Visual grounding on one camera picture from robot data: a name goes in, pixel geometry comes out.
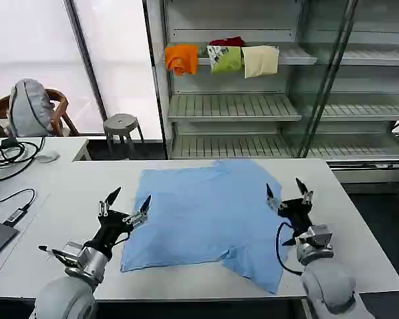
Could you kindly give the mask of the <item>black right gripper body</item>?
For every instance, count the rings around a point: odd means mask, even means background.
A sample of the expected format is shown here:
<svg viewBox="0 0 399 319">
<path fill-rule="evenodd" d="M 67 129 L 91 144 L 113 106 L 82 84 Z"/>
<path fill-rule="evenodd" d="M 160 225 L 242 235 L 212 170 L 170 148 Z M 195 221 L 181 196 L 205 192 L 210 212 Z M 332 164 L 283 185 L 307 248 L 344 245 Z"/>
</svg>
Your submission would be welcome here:
<svg viewBox="0 0 399 319">
<path fill-rule="evenodd" d="M 312 207 L 313 204 L 304 201 L 303 198 L 290 199 L 280 204 L 277 213 L 290 221 L 295 235 L 301 235 L 312 225 L 309 218 Z"/>
</svg>

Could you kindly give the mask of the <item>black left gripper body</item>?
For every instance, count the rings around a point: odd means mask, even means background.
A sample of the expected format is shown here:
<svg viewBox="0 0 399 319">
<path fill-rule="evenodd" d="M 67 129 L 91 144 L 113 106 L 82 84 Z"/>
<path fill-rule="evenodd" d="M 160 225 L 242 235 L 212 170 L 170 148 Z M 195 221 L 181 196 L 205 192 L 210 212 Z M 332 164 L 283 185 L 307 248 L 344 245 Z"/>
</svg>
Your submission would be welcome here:
<svg viewBox="0 0 399 319">
<path fill-rule="evenodd" d="M 108 215 L 98 217 L 100 228 L 93 239 L 85 243 L 85 247 L 90 247 L 102 253 L 106 258 L 112 258 L 112 248 L 123 233 L 128 235 L 134 230 L 130 223 L 129 215 L 114 210 L 109 210 Z"/>
</svg>

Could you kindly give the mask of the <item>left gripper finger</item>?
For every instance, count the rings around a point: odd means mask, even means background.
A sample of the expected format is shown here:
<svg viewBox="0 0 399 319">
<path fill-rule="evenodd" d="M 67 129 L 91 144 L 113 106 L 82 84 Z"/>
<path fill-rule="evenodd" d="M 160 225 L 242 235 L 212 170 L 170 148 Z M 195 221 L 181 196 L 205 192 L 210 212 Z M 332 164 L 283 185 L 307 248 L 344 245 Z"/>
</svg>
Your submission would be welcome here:
<svg viewBox="0 0 399 319">
<path fill-rule="evenodd" d="M 121 191 L 121 187 L 118 187 L 113 192 L 109 193 L 104 201 L 99 201 L 99 205 L 100 205 L 100 209 L 99 209 L 99 213 L 98 213 L 99 217 L 107 217 L 108 216 L 110 206 L 115 202 L 120 191 Z"/>
<path fill-rule="evenodd" d="M 149 195 L 147 197 L 147 199 L 143 202 L 143 204 L 139 208 L 139 210 L 136 213 L 133 213 L 133 214 L 123 218 L 122 222 L 127 225 L 133 226 L 133 228 L 137 228 L 141 224 L 143 224 L 148 218 L 148 211 L 150 208 L 151 198 L 152 198 L 152 196 Z"/>
</svg>

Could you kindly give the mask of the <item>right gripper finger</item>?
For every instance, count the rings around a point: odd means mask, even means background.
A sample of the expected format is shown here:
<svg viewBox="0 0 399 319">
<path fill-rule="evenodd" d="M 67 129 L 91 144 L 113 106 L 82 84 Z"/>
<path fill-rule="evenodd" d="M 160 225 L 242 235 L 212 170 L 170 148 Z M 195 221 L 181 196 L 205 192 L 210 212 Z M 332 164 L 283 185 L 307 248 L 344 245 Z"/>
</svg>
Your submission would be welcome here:
<svg viewBox="0 0 399 319">
<path fill-rule="evenodd" d="M 274 210 L 279 210 L 279 208 L 281 206 L 281 200 L 273 195 L 273 192 L 272 192 L 271 188 L 269 187 L 268 183 L 266 184 L 266 192 L 267 192 L 267 202 L 268 202 L 270 208 L 272 208 Z"/>
<path fill-rule="evenodd" d="M 309 190 L 307 186 L 297 177 L 296 179 L 297 186 L 303 196 L 302 204 L 311 205 L 313 199 L 313 191 Z"/>
</svg>

